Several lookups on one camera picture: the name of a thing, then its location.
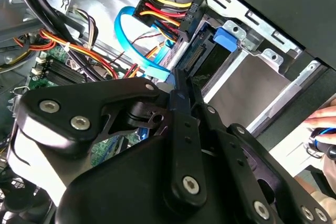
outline person's hand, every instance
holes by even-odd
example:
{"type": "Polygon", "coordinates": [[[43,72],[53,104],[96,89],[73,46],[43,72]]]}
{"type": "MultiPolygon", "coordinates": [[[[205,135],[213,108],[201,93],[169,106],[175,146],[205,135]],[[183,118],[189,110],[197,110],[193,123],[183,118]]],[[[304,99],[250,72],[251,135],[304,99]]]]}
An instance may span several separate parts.
{"type": "MultiPolygon", "coordinates": [[[[332,106],[315,111],[304,122],[303,126],[308,128],[336,128],[336,105],[335,100],[332,106]]],[[[325,134],[317,136],[316,140],[326,144],[336,144],[336,134],[325,134]]]]}

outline red wire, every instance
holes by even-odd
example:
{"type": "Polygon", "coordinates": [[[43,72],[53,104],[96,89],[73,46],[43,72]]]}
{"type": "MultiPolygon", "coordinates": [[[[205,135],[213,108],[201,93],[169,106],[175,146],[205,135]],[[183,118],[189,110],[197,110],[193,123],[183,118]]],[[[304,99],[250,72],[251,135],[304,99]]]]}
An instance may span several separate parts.
{"type": "Polygon", "coordinates": [[[137,64],[134,64],[124,75],[124,79],[128,77],[128,75],[132,72],[132,70],[137,66],[137,64]]]}
{"type": "Polygon", "coordinates": [[[157,13],[160,13],[162,15],[165,15],[167,17],[180,18],[180,17],[184,17],[185,16],[185,13],[167,13],[167,12],[164,12],[162,10],[159,10],[159,9],[155,8],[150,3],[145,3],[145,6],[147,6],[149,9],[151,9],[151,10],[157,12],[157,13]]]}
{"type": "Polygon", "coordinates": [[[168,29],[170,29],[171,31],[173,31],[173,32],[175,32],[175,33],[179,33],[179,31],[177,30],[177,29],[175,29],[175,28],[173,28],[173,27],[171,27],[171,26],[169,26],[169,25],[167,25],[167,24],[165,24],[165,23],[163,23],[163,22],[160,22],[163,26],[165,26],[166,28],[168,28],[168,29]]]}

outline silver screw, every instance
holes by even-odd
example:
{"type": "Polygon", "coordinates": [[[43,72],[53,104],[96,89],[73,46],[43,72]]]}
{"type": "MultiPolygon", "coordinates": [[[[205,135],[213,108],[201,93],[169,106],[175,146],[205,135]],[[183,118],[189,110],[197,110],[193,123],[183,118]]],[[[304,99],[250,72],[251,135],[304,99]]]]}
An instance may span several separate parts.
{"type": "Polygon", "coordinates": [[[311,211],[309,211],[309,209],[307,207],[302,206],[301,210],[304,214],[304,216],[308,219],[308,220],[314,220],[314,216],[311,213],[311,211]]]}
{"type": "Polygon", "coordinates": [[[259,214],[260,217],[262,217],[264,220],[269,219],[269,211],[265,207],[265,205],[259,201],[254,201],[253,203],[254,209],[259,214]]]}
{"type": "Polygon", "coordinates": [[[50,113],[50,114],[56,113],[57,111],[59,111],[58,103],[52,100],[42,101],[39,107],[42,111],[50,113]]]}
{"type": "Polygon", "coordinates": [[[89,119],[85,118],[84,116],[75,116],[70,121],[71,126],[74,127],[78,131],[85,131],[90,127],[89,119]]]}
{"type": "Polygon", "coordinates": [[[320,209],[315,208],[315,212],[317,213],[318,217],[320,217],[320,219],[324,222],[328,221],[328,218],[326,217],[326,215],[324,214],[324,212],[322,212],[320,209]]]}
{"type": "Polygon", "coordinates": [[[200,192],[199,190],[199,185],[197,183],[197,181],[190,176],[185,176],[182,180],[183,186],[184,188],[190,193],[190,194],[198,194],[198,192],[200,192]]]}
{"type": "Polygon", "coordinates": [[[240,134],[245,134],[245,131],[244,131],[244,129],[243,129],[242,127],[238,126],[238,127],[237,127],[237,130],[238,130],[238,132],[239,132],[240,134]]]}
{"type": "Polygon", "coordinates": [[[213,114],[215,114],[216,113],[216,111],[215,111],[215,109],[213,108],[213,107],[208,107],[208,110],[210,111],[210,113],[213,113],[213,114]]]}
{"type": "Polygon", "coordinates": [[[149,90],[154,90],[152,85],[146,84],[146,88],[148,88],[149,90]]]}

